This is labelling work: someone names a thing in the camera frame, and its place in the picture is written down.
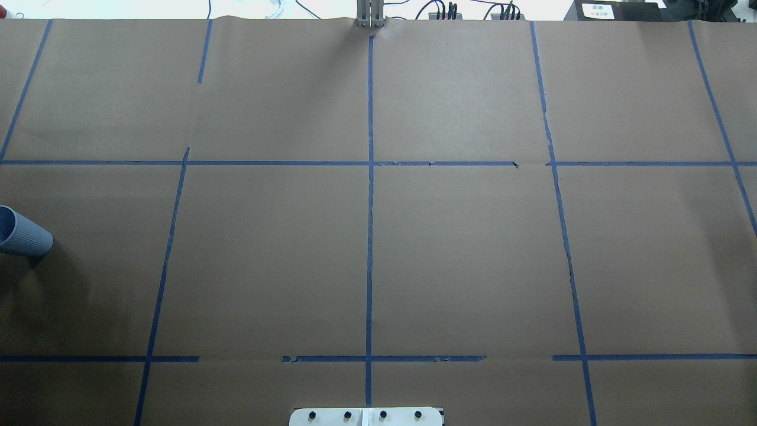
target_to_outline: black device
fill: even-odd
[[[667,8],[660,14],[665,22],[679,20],[707,20],[710,22],[740,22],[731,10],[737,0],[665,0]]]
[[[598,2],[573,0],[565,20],[642,20],[662,21],[657,3]]]
[[[707,20],[710,22],[740,22],[731,8],[737,0],[663,0],[665,8],[656,3],[602,2],[574,0],[565,20],[637,20],[678,22]]]

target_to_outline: metal bracket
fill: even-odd
[[[356,27],[384,26],[384,0],[357,0]]]
[[[296,409],[289,426],[444,426],[432,407]]]

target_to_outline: grid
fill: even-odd
[[[179,213],[179,204],[182,196],[182,189],[184,186],[184,180],[187,168],[189,166],[223,166],[223,165],[235,165],[235,166],[305,166],[305,167],[365,167],[368,169],[368,218],[367,218],[367,242],[366,247],[366,342],[365,342],[365,355],[363,356],[344,356],[344,355],[303,355],[303,356],[283,356],[281,357],[282,363],[314,363],[314,362],[361,362],[365,364],[365,394],[366,405],[372,405],[372,363],[374,362],[480,362],[485,360],[486,355],[425,355],[425,356],[382,356],[374,355],[372,350],[372,294],[373,294],[373,282],[372,282],[372,267],[373,267],[373,194],[374,194],[374,170],[375,167],[406,167],[406,166],[425,166],[425,167],[518,167],[514,161],[376,161],[374,159],[374,140],[373,140],[373,49],[375,43],[375,36],[368,36],[368,161],[192,161],[189,160],[190,149],[187,148],[182,160],[176,161],[4,161],[5,153],[8,150],[8,146],[11,142],[11,137],[18,119],[21,113],[26,93],[33,80],[34,71],[42,56],[45,42],[51,32],[53,21],[50,20],[45,28],[44,35],[39,44],[39,49],[36,53],[33,65],[30,69],[29,76],[26,79],[21,97],[17,104],[17,108],[14,112],[11,124],[8,128],[8,132],[5,137],[2,150],[0,150],[0,164],[1,165],[169,165],[180,167],[179,182],[176,189],[176,199],[173,206],[173,215],[171,219],[171,225],[169,229],[169,236],[167,239],[167,247],[165,251],[163,269],[161,272],[160,283],[158,287],[157,300],[155,303],[152,327],[150,337],[148,341],[148,349],[145,356],[0,356],[0,362],[130,362],[141,363],[144,365],[144,371],[142,375],[142,385],[139,394],[139,404],[136,408],[135,424],[140,424],[142,418],[142,410],[145,403],[145,394],[149,383],[150,367],[152,363],[172,362],[172,363],[193,363],[200,362],[200,357],[197,356],[153,356],[154,343],[157,335],[157,328],[160,319],[160,309],[163,302],[164,289],[169,271],[170,254],[173,248],[173,237],[176,229],[176,218]],[[211,30],[213,21],[209,20],[207,23],[207,32],[205,37],[205,44],[202,52],[201,67],[198,75],[198,83],[202,84],[205,62],[207,59],[208,47],[210,44]],[[757,236],[757,222],[755,222],[755,215],[752,210],[752,206],[747,196],[745,187],[743,185],[743,179],[740,174],[739,167],[753,167],[757,165],[757,161],[737,161],[731,148],[731,143],[728,139],[727,132],[723,125],[720,112],[718,110],[717,102],[712,93],[712,88],[709,84],[707,73],[702,62],[701,55],[699,53],[699,47],[696,41],[696,34],[692,22],[688,23],[688,29],[690,38],[696,56],[699,70],[702,74],[702,82],[706,88],[706,92],[709,96],[709,101],[712,104],[712,111],[715,115],[715,119],[718,122],[718,129],[723,139],[724,147],[726,148],[728,158],[730,161],[558,161],[556,158],[552,133],[550,131],[550,125],[547,120],[547,94],[544,90],[544,82],[541,72],[541,64],[539,59],[539,51],[537,44],[537,34],[535,25],[530,22],[531,41],[534,53],[534,62],[536,65],[537,82],[540,91],[540,102],[542,107],[544,130],[548,141],[550,162],[546,166],[550,167],[553,176],[554,191],[556,196],[556,205],[559,214],[559,222],[562,231],[562,241],[565,250],[565,256],[567,258],[569,266],[570,286],[573,299],[573,310],[575,317],[575,326],[578,338],[579,354],[560,354],[553,357],[555,362],[580,362],[583,376],[584,386],[587,398],[587,409],[590,416],[590,423],[594,426],[597,424],[597,414],[594,407],[593,391],[590,378],[590,362],[603,362],[603,361],[665,361],[665,360],[757,360],[757,354],[738,354],[738,353],[650,353],[650,354],[590,354],[587,353],[586,344],[584,341],[584,327],[581,320],[581,307],[579,303],[578,291],[576,288],[576,279],[573,269],[573,261],[571,254],[571,246],[569,241],[568,232],[568,220],[565,216],[565,209],[563,208],[563,197],[560,191],[559,185],[559,168],[561,167],[731,167],[734,171],[734,177],[740,190],[740,194],[743,199],[744,208],[749,216],[749,220],[752,225],[752,229]]]

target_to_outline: white plastic base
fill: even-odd
[[[289,426],[444,426],[444,411],[432,407],[297,409]]]

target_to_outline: white wall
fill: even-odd
[[[279,0],[211,0],[212,17],[233,15],[264,18],[278,8]],[[285,2],[283,18],[308,18],[310,15],[294,0]],[[354,17],[355,0],[300,0],[320,17]],[[387,6],[387,16],[413,19],[426,0],[410,0],[404,5]],[[747,7],[749,0],[739,0],[736,15],[754,22],[757,12]],[[458,12],[465,19],[482,19],[488,5],[458,0]],[[529,20],[562,20],[571,0],[518,0],[516,4]],[[23,12],[28,18],[69,19],[204,19],[207,0],[0,0],[9,11]],[[432,5],[427,11],[435,11]]]

